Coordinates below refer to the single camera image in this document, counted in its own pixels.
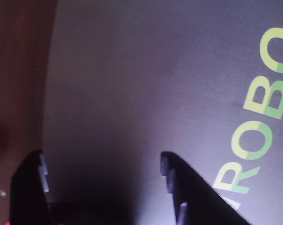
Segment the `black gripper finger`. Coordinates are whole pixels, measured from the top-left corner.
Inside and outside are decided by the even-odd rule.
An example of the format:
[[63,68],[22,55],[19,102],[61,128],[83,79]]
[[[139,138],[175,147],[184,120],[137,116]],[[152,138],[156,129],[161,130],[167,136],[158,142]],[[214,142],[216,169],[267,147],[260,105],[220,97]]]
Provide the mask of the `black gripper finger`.
[[176,153],[161,152],[160,173],[173,197],[177,225],[249,224]]
[[45,158],[41,150],[30,152],[11,179],[11,224],[54,225],[46,193],[49,187]]

